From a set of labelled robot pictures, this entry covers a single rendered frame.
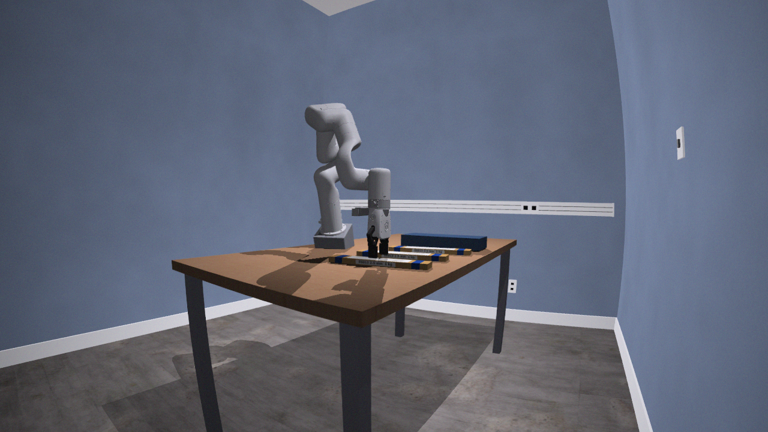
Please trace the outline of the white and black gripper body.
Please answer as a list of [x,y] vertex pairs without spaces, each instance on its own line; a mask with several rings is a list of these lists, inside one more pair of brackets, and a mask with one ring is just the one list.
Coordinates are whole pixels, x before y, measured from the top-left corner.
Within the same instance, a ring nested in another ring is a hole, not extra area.
[[390,208],[368,208],[368,230],[375,225],[373,237],[387,239],[391,237]]

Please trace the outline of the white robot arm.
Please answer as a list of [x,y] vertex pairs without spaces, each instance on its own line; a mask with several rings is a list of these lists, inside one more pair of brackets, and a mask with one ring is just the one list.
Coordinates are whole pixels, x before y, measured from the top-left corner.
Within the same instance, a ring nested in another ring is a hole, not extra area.
[[342,103],[308,106],[305,121],[317,131],[316,155],[319,163],[325,164],[314,173],[321,214],[319,232],[335,236],[346,231],[335,187],[338,181],[348,190],[368,191],[368,207],[352,208],[352,216],[368,215],[368,208],[390,208],[390,170],[354,168],[351,151],[361,145],[361,139],[346,106]]

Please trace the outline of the tan cardboard pack with white label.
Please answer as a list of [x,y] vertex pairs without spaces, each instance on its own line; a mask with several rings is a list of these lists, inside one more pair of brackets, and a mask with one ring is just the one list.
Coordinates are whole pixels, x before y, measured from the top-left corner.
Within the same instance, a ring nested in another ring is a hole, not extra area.
[[433,267],[433,262],[424,260],[403,260],[394,258],[368,258],[362,256],[334,255],[329,256],[329,262],[352,263],[353,265],[367,265],[373,267],[403,268],[428,270]]
[[[368,250],[356,251],[356,256],[368,257]],[[424,260],[425,262],[447,262],[449,260],[448,254],[430,254],[430,253],[408,253],[388,251],[388,255],[380,255],[378,250],[378,258],[398,258],[406,260]]]

